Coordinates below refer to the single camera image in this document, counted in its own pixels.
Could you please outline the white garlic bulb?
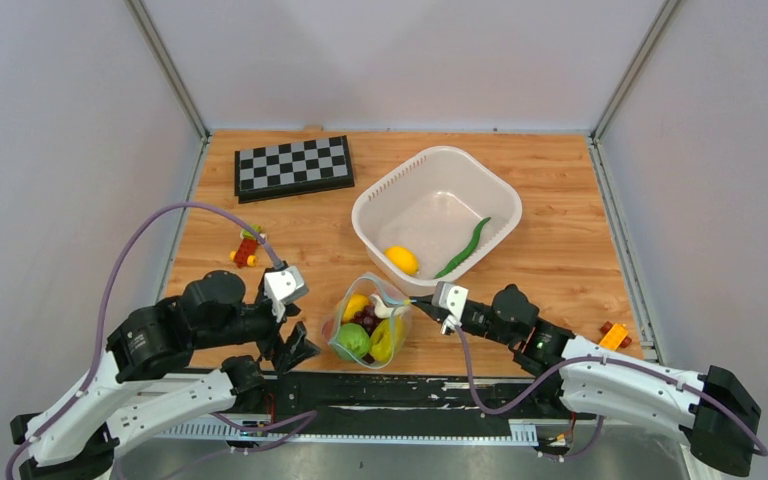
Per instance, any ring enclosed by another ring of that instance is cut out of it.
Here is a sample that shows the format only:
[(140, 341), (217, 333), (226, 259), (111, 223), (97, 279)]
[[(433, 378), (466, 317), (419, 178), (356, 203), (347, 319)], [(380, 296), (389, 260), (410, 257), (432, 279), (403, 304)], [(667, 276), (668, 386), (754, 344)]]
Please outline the white garlic bulb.
[(390, 318), (397, 318), (409, 311), (407, 304), (390, 305), (377, 294), (369, 296), (370, 304), (373, 307), (373, 314), (376, 318), (384, 321)]

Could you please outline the yellow green starfruit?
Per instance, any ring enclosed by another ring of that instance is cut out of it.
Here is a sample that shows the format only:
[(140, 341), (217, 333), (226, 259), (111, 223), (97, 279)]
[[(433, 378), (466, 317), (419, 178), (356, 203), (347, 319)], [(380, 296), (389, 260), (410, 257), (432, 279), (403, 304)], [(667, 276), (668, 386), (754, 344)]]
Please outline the yellow green starfruit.
[(402, 346), (405, 337), (406, 325), (401, 317), (382, 321), (370, 337), (368, 354), (375, 363), (388, 363)]

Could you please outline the green custard apple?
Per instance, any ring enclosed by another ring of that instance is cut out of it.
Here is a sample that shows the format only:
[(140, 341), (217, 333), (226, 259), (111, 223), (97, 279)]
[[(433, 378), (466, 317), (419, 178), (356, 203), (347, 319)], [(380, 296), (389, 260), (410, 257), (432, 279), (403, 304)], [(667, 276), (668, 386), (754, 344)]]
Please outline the green custard apple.
[(338, 357), (346, 361), (362, 360), (369, 352), (370, 336), (358, 324), (342, 324), (336, 337), (334, 350)]

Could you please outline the purple grape bunch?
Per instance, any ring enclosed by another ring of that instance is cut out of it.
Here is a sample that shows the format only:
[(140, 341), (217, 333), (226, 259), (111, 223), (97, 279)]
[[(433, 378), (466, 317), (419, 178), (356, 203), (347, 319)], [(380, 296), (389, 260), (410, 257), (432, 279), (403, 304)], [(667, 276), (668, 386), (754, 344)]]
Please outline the purple grape bunch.
[(367, 305), (353, 316), (351, 322), (361, 326), (367, 335), (372, 336), (381, 319), (375, 314), (374, 307)]

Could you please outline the clear zip top bag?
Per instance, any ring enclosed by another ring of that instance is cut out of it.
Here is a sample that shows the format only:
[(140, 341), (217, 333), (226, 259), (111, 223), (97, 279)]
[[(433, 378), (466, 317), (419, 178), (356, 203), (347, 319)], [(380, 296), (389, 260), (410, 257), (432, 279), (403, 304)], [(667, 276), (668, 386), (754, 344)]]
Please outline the clear zip top bag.
[(403, 347), (412, 326), (412, 303), (373, 273), (359, 276), (325, 317), (327, 346), (342, 360), (383, 369)]

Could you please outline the white plastic basket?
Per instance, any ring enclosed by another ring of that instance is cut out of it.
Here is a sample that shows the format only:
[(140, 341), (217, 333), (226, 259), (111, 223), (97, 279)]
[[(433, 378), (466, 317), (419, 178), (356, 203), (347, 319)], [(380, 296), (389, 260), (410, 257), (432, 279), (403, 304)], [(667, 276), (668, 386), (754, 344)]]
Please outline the white plastic basket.
[[(373, 263), (408, 295), (455, 282), (518, 226), (517, 191), (468, 152), (453, 146), (426, 148), (387, 173), (356, 199), (351, 222)], [(473, 238), (475, 250), (444, 277), (440, 271)], [(414, 253), (420, 269), (408, 276), (384, 255), (399, 245)]]

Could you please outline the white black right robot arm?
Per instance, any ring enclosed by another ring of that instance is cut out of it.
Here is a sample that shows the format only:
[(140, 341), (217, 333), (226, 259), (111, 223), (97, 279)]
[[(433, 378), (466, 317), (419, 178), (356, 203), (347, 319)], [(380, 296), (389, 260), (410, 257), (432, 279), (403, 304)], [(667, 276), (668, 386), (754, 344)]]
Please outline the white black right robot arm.
[(491, 407), (479, 396), (466, 352), (470, 395), (487, 415), (503, 415), (531, 397), (544, 417), (566, 410), (648, 428), (687, 446), (708, 467), (735, 477), (749, 475), (754, 457), (768, 456), (758, 436), (762, 410), (728, 369), (682, 370), (611, 350), (543, 319), (514, 284), (498, 291), (489, 304), (471, 300), (466, 288), (450, 282), (407, 302), (439, 323), (444, 335), (472, 335), (507, 347), (513, 361), (534, 375), (513, 400)]

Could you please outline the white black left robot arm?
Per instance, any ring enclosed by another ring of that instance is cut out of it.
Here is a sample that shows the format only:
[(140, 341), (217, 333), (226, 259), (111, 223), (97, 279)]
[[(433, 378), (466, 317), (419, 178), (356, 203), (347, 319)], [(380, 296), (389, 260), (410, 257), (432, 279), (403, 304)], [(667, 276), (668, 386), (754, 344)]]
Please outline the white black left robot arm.
[[(13, 441), (28, 458), (9, 465), (9, 478), (99, 479), (117, 458), (177, 424), (234, 407), (258, 411), (267, 390), (262, 360), (282, 375), (320, 352), (302, 322), (288, 338), (280, 334), (307, 291), (298, 268), (282, 265), (265, 271), (255, 302), (247, 304), (243, 280), (217, 270), (179, 296), (132, 312), (108, 336), (96, 369), (48, 410), (11, 421)], [(187, 367), (195, 351), (246, 343), (256, 344), (257, 357), (230, 357), (189, 385), (132, 403)]]

